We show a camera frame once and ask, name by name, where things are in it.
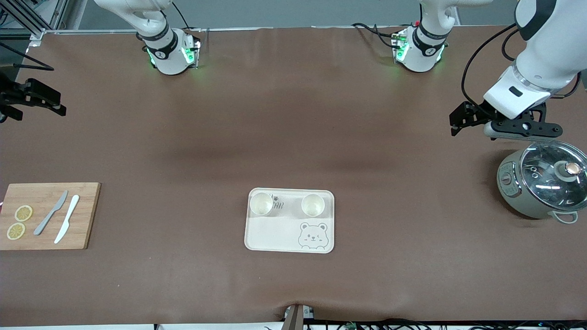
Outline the cream tray with bear print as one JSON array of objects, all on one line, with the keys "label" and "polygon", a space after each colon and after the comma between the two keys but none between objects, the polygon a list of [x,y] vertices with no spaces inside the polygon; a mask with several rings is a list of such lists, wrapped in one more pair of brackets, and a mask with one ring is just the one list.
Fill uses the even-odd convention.
[{"label": "cream tray with bear print", "polygon": [[[249,202],[258,192],[273,197],[267,216],[254,215]],[[317,194],[326,208],[317,217],[308,217],[301,207],[305,196]],[[253,251],[288,253],[330,253],[335,246],[335,196],[328,190],[254,188],[248,196],[244,244]]]}]

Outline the grey electric pot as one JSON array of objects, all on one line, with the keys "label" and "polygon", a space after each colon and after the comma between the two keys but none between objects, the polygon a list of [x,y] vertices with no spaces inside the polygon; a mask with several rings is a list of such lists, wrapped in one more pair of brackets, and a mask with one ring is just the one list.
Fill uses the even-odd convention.
[{"label": "grey electric pot", "polygon": [[535,198],[525,186],[521,177],[521,156],[525,149],[510,154],[497,169],[497,186],[505,202],[518,213],[533,219],[552,218],[562,224],[576,223],[579,211],[553,209]]}]

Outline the wooden cutting board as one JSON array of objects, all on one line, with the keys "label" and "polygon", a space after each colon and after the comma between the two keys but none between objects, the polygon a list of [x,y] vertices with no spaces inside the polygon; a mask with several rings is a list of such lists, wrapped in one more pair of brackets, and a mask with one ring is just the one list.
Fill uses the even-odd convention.
[{"label": "wooden cutting board", "polygon": [[[68,190],[68,195],[64,205],[52,216],[42,234],[34,236],[35,228],[65,190]],[[91,233],[99,193],[100,183],[98,182],[9,184],[0,212],[0,251],[85,249]],[[74,195],[79,195],[80,200],[71,216],[71,225],[61,242],[54,244]],[[17,223],[13,215],[21,205],[30,205],[33,208],[33,215],[22,222],[27,227],[25,234],[18,240],[8,240],[7,229],[11,224]]]}]

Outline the metal table edge bracket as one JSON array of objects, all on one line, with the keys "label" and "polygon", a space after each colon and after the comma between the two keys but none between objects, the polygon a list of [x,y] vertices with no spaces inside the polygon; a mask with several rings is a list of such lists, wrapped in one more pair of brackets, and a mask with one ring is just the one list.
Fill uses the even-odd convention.
[{"label": "metal table edge bracket", "polygon": [[287,307],[281,330],[313,330],[310,321],[314,321],[314,308],[295,304]]}]

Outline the white plastic knife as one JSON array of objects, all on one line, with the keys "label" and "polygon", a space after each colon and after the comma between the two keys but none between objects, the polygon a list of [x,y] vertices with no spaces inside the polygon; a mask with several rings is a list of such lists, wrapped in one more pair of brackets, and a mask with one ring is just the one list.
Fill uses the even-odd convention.
[{"label": "white plastic knife", "polygon": [[71,199],[71,202],[69,204],[69,207],[67,209],[67,213],[65,215],[65,218],[63,220],[63,223],[61,224],[61,228],[54,240],[54,244],[58,244],[61,242],[61,240],[63,239],[63,237],[65,236],[65,234],[67,233],[67,230],[70,227],[70,220],[71,220],[71,216],[73,214],[73,212],[75,211],[75,208],[77,206],[77,204],[79,203],[80,200],[80,196],[79,195],[74,195]]}]

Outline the white plastic cup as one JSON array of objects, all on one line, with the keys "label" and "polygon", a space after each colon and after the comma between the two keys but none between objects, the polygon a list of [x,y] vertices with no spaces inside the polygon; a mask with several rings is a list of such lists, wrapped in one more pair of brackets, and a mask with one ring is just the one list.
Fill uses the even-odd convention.
[{"label": "white plastic cup", "polygon": [[301,202],[302,211],[308,217],[317,217],[323,213],[326,203],[323,197],[317,194],[305,196]]},{"label": "white plastic cup", "polygon": [[255,193],[250,199],[249,208],[254,215],[269,215],[273,209],[272,195],[266,192]]}]

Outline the glass pot lid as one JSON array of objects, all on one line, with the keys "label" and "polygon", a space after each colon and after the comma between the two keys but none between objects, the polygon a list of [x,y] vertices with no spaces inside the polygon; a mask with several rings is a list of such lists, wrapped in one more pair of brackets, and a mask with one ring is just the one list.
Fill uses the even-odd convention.
[{"label": "glass pot lid", "polygon": [[521,177],[530,193],[561,211],[587,207],[587,155],[568,143],[533,143],[521,156]]}]

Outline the brown table cover mat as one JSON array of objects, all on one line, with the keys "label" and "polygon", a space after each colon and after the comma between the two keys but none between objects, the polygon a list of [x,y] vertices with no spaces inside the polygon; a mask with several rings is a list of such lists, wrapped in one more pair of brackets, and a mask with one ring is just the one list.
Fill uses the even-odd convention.
[{"label": "brown table cover mat", "polygon": [[[449,133],[471,54],[457,27],[434,70],[394,65],[352,28],[212,31],[166,77],[132,34],[47,35],[21,71],[67,115],[0,125],[10,183],[100,182],[88,248],[0,252],[0,326],[587,319],[587,219],[521,218],[495,172],[524,148]],[[330,253],[244,244],[254,188],[328,190]]]}]

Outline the grey plastic knife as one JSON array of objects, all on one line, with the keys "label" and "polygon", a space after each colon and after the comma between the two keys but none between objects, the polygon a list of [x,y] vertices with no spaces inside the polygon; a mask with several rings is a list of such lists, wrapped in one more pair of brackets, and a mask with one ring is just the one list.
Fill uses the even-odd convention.
[{"label": "grey plastic knife", "polygon": [[67,195],[68,195],[68,190],[65,190],[63,192],[63,194],[61,195],[60,199],[56,202],[56,204],[50,210],[50,212],[48,212],[48,214],[46,215],[46,217],[44,217],[44,219],[41,221],[41,223],[35,228],[35,230],[33,231],[34,236],[40,236],[40,234],[42,234],[42,232],[44,231],[44,229],[48,225],[48,222],[50,222],[50,219],[52,219],[52,216],[58,210],[60,210],[61,207],[64,205],[65,200],[67,198]]}]

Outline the aluminium frame profile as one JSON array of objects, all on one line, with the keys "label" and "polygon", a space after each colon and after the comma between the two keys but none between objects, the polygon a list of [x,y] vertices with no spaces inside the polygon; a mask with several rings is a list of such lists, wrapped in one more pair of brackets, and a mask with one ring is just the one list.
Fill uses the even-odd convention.
[{"label": "aluminium frame profile", "polygon": [[0,40],[41,40],[64,23],[74,0],[0,0]]}]

